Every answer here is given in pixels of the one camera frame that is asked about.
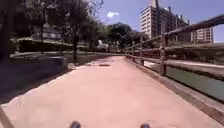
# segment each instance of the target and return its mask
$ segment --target wooden rail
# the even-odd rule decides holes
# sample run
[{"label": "wooden rail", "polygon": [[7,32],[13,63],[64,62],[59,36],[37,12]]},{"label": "wooden rail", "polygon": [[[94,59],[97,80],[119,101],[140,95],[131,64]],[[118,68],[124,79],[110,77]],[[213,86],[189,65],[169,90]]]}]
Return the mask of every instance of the wooden rail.
[{"label": "wooden rail", "polygon": [[[181,33],[193,32],[198,29],[214,27],[217,25],[224,24],[224,14],[211,18],[209,20],[202,21],[198,24],[188,25],[182,28],[178,28],[176,30],[165,32],[162,30],[162,34],[160,36],[154,37],[152,39],[142,41],[139,44],[135,44],[131,47],[126,48],[126,56],[129,59],[135,61],[135,59],[140,59],[140,65],[144,66],[144,61],[149,61],[152,63],[160,64],[160,75],[166,76],[166,66],[170,66],[173,68],[178,68],[184,71],[193,72],[199,75],[207,76],[210,78],[214,78],[217,80],[224,81],[224,73],[222,72],[214,72],[212,70],[207,70],[205,68],[199,68],[197,66],[186,65],[184,63],[175,63],[172,60],[167,58],[167,52],[170,51],[181,51],[181,50],[189,50],[189,51],[200,51],[200,50],[224,50],[224,44],[190,44],[190,45],[181,45],[181,46],[172,46],[167,47],[169,38],[176,36]],[[154,41],[160,41],[160,48],[153,49],[144,49],[143,45],[152,43]],[[144,53],[158,52],[160,59],[154,58],[146,58],[144,57]]]}]

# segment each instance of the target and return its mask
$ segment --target sky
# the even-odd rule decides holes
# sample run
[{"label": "sky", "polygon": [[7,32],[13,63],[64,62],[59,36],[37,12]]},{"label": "sky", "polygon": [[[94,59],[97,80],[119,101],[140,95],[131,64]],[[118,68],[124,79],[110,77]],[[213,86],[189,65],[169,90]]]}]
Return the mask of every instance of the sky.
[{"label": "sky", "polygon": [[[122,22],[134,30],[140,30],[140,11],[151,0],[104,0],[99,17],[106,24]],[[159,0],[163,8],[171,6],[174,14],[182,14],[184,20],[197,23],[224,14],[224,0]],[[214,27],[214,41],[224,42],[224,25]]]}]

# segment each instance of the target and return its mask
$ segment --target bush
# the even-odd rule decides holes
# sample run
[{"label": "bush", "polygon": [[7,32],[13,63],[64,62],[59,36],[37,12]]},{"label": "bush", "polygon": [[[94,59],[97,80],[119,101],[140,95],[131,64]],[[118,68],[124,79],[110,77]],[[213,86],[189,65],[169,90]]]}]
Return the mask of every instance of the bush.
[{"label": "bush", "polygon": [[44,51],[71,51],[72,45],[61,44],[57,42],[44,41],[42,44],[37,40],[21,39],[17,42],[19,52],[38,52],[43,49]]},{"label": "bush", "polygon": [[104,48],[88,48],[88,47],[79,47],[80,51],[84,52],[106,52],[107,50]]}]

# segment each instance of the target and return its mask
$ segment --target paved walkway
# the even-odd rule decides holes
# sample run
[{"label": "paved walkway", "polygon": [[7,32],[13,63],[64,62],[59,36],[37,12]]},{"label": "paved walkway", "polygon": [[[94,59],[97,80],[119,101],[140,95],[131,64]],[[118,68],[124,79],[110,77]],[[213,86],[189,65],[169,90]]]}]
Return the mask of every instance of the paved walkway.
[{"label": "paved walkway", "polygon": [[123,57],[78,67],[2,105],[15,128],[221,128]]}]

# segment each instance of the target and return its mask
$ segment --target river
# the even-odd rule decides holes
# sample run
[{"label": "river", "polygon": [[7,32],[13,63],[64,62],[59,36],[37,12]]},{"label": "river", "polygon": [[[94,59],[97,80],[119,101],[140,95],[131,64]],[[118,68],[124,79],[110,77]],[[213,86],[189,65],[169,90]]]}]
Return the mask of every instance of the river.
[{"label": "river", "polygon": [[[154,71],[159,71],[159,64],[145,61],[144,65]],[[167,67],[168,77],[179,81],[195,90],[224,102],[224,82],[195,73]]]}]

